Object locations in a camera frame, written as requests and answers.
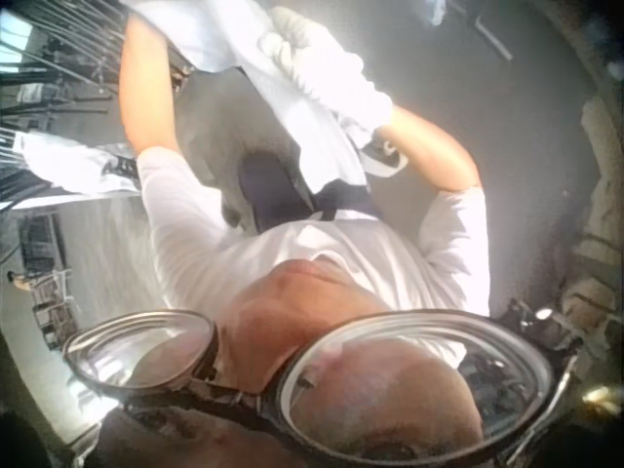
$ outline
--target gray floor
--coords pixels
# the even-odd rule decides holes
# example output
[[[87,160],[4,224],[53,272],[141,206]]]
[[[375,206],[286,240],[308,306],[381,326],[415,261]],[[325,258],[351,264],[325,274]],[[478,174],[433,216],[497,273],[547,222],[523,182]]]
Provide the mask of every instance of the gray floor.
[[[594,87],[547,20],[520,1],[493,2],[484,23],[515,55],[510,66],[452,13],[432,29],[418,22],[408,1],[281,3],[325,23],[345,48],[364,58],[379,89],[449,130],[473,153],[487,192],[492,313],[500,313],[513,296],[536,306],[548,301],[552,249],[569,236],[598,173],[580,125],[582,105]],[[191,165],[205,182],[216,176],[233,205],[241,202],[232,182],[237,158],[257,149],[295,156],[254,93],[233,71],[198,75],[177,103]],[[123,135],[114,106],[108,116],[67,121],[58,131],[91,144]],[[410,170],[370,183],[386,221],[415,236],[433,191]],[[84,311],[81,325],[163,305],[139,198],[76,203],[59,211],[74,273],[70,286]],[[5,295],[11,304],[3,302],[3,314],[29,307],[15,296]],[[70,429],[74,434],[77,428]]]

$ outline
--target white glove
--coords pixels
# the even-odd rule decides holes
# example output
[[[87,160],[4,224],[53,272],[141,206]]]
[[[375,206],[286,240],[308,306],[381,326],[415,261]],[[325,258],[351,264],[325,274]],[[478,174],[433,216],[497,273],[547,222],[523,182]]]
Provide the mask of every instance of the white glove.
[[[277,7],[271,16],[277,32],[262,37],[258,47],[302,92],[335,112],[358,146],[390,123],[392,100],[364,77],[361,58],[346,53],[324,26],[288,8]]]

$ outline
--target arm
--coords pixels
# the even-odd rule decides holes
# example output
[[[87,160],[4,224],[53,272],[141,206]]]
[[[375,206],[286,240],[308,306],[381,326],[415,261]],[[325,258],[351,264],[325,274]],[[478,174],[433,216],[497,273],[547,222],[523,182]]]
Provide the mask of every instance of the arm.
[[[391,123],[381,127],[379,134],[439,190],[459,192],[481,186],[468,151],[444,130],[411,112],[395,106]]]
[[[136,15],[126,27],[119,105],[128,141],[140,154],[152,146],[180,153],[167,40]]]

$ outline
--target man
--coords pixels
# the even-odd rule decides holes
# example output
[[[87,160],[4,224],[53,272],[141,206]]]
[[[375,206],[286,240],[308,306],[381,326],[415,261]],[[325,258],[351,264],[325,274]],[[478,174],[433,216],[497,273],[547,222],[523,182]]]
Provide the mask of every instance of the man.
[[[199,183],[177,144],[165,38],[141,19],[130,18],[120,75],[121,114],[138,154],[157,271],[172,307],[215,318],[221,343],[220,382],[252,393],[260,392],[297,348],[343,322],[418,308],[488,314],[485,197],[468,152],[434,124],[393,106],[362,76],[358,58],[344,53],[321,25],[286,9],[274,12],[274,23],[277,32],[263,38],[260,49],[342,122],[376,131],[397,147],[439,194],[414,243],[373,216],[361,192],[347,193],[349,187],[344,186],[334,191],[344,206],[333,203],[335,210],[325,210],[327,194],[325,200],[316,200],[323,219],[333,212],[331,220],[293,214],[291,208],[300,206],[299,201],[289,205],[284,197],[278,200],[287,205],[277,210],[281,217],[271,216],[272,208],[257,197],[283,180],[255,189],[259,181],[248,168],[261,172],[274,163],[265,155],[257,159],[250,155],[253,163],[243,165],[241,181],[256,216],[265,220],[256,220],[258,230],[264,232],[240,236],[221,215],[220,192]],[[279,178],[278,172],[267,171]],[[292,191],[284,193],[296,197]],[[291,222],[286,222],[284,213],[291,213]],[[284,223],[275,225],[275,219]],[[319,376],[327,391],[306,396],[292,415],[315,440],[353,445],[369,436],[362,433],[362,425],[332,422],[335,409],[366,408],[359,404],[367,388],[390,402],[384,414],[374,410],[358,414],[359,420],[374,421],[379,434],[392,432],[405,437],[406,444],[429,451],[468,447],[483,437],[468,386],[435,353],[396,341],[338,353],[340,359],[329,358],[327,371]],[[341,367],[347,363],[345,374]],[[383,380],[386,374],[392,384]],[[213,423],[206,436],[211,441],[200,444],[201,448],[194,446],[202,454],[190,446],[174,446],[173,452],[164,454],[161,440],[150,446],[152,460],[143,464],[155,466],[154,460],[160,466],[195,466],[198,460],[209,460],[214,466],[301,463],[268,436],[234,424],[224,426],[222,421]],[[127,443],[123,431],[112,429],[115,424],[131,422],[119,411],[111,414],[104,421],[100,446]],[[186,429],[193,425],[201,426],[192,418],[181,424]],[[134,434],[146,437],[143,429]],[[403,459],[403,445],[399,453],[388,455],[393,448],[384,444],[379,440],[372,448],[383,448],[385,454],[378,459]],[[136,456],[140,445],[134,443],[135,450],[124,455]],[[141,464],[136,458],[127,462]]]

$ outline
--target metal rod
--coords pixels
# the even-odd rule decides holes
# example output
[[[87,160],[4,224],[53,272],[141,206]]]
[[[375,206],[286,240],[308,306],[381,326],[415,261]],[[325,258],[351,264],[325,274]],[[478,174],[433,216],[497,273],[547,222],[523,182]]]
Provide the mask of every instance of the metal rod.
[[[63,68],[62,66],[57,65],[53,61],[46,60],[46,59],[41,58],[39,56],[35,56],[34,54],[31,54],[30,52],[27,52],[27,51],[22,51],[22,50],[18,49],[17,47],[12,46],[11,44],[7,44],[4,41],[0,41],[0,46],[6,47],[10,51],[15,51],[15,52],[18,52],[20,54],[23,54],[25,57],[28,57],[29,59],[38,60],[38,61],[41,61],[42,63],[46,63],[49,66],[51,66],[52,68],[57,69],[58,71],[62,71],[63,73],[66,73],[69,76],[73,76],[74,78],[76,78],[76,79],[78,79],[80,81],[83,81],[85,83],[88,83],[90,85],[97,86],[100,89],[105,89],[109,93],[112,93],[112,94],[115,94],[115,95],[117,94],[115,91],[109,89],[108,87],[103,86],[103,85],[99,85],[98,83],[96,83],[93,80],[90,80],[89,78],[86,78],[86,77],[84,77],[84,76],[82,76],[82,75],[80,75],[78,73],[75,73],[75,72],[73,72],[73,71],[71,71],[71,70],[69,70],[67,68]]]
[[[95,2],[99,3],[102,7],[106,8],[109,12],[114,13],[115,15],[119,15],[120,17],[125,16],[122,10],[116,9],[110,3],[105,2],[104,0],[95,0]]]
[[[84,16],[81,17],[73,10],[69,8],[64,8],[57,2],[53,2],[51,0],[38,0],[38,2],[41,2],[41,4],[43,5],[47,5],[48,8],[51,8],[52,10],[59,12],[61,15],[65,15],[66,18],[81,21],[85,25],[92,27],[94,29],[101,29],[101,26],[97,24],[95,21],[85,18]]]
[[[112,25],[112,27],[114,28],[119,28],[119,22],[115,21],[114,19],[111,19],[110,17],[108,17],[107,15],[105,15],[104,13],[102,13],[100,10],[98,10],[96,7],[94,7],[90,2],[88,2],[87,0],[80,0],[80,3],[85,5],[89,10],[91,10],[94,14],[96,14],[97,16],[99,16],[100,18],[102,18],[103,20],[105,20],[106,22],[108,22],[109,24]]]
[[[94,37],[96,39],[98,39],[99,41],[103,41],[104,38],[101,37],[101,34],[99,34],[97,31],[93,31],[91,30],[89,27],[87,27],[86,25],[80,24],[80,23],[76,23],[75,21],[73,21],[72,19],[67,19],[64,18],[63,15],[60,15],[59,13],[52,11],[52,10],[47,10],[45,7],[43,7],[43,5],[41,4],[37,4],[36,5],[36,9],[40,10],[41,12],[43,12],[46,15],[52,16],[57,18],[58,20],[61,20],[63,22],[65,22],[66,24],[68,24],[69,26],[73,26],[76,29],[82,30],[83,33],[85,34],[89,34],[91,35],[91,37]]]
[[[29,114],[107,114],[107,110],[102,109],[32,109],[13,112],[4,112],[7,117],[13,117],[16,115],[29,115]]]
[[[45,21],[44,19],[31,19],[31,18],[27,18],[27,17],[23,17],[24,20],[28,21],[30,24],[32,24],[33,26],[37,26],[40,27],[41,29],[44,29],[46,31],[46,33],[48,33],[47,31],[54,31],[55,33],[58,34],[65,34],[65,35],[71,35],[71,36],[77,36],[80,38],[81,41],[86,42],[86,43],[90,43],[92,47],[94,47],[95,49],[104,49],[105,46],[102,44],[98,44],[96,41],[89,39],[87,37],[84,36],[84,34],[79,34],[75,31],[69,30],[69,29],[63,29],[60,28],[58,26],[56,26],[55,24],[52,24],[48,21]]]

